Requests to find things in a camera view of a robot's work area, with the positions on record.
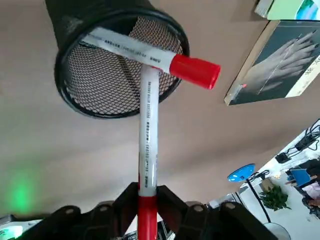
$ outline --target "green plant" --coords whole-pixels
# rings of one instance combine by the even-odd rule
[[[288,194],[283,193],[281,187],[274,185],[273,188],[269,187],[267,192],[260,192],[260,200],[263,205],[268,209],[277,211],[279,209],[291,209],[287,206]]]

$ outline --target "red cap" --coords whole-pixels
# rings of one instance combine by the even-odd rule
[[[138,239],[157,240],[157,197],[138,197]]]
[[[220,73],[220,65],[177,54],[170,65],[170,74],[201,86],[212,89]]]

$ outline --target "hand illustration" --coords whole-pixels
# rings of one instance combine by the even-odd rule
[[[274,79],[299,75],[304,65],[313,59],[310,57],[312,51],[319,46],[310,41],[315,32],[288,41],[268,58],[252,66],[241,81],[246,84],[244,91],[259,93],[270,90],[283,83]]]

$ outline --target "green light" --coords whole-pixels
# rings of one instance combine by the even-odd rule
[[[34,176],[25,172],[17,172],[12,177],[6,201],[12,212],[29,214],[35,203],[35,181]]]

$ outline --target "black mesh pen holder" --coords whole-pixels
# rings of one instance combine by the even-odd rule
[[[54,77],[57,90],[75,111],[107,119],[140,111],[142,64],[89,45],[82,39],[96,27],[189,56],[182,27],[148,0],[45,0],[59,48]],[[180,79],[161,73],[159,102]]]

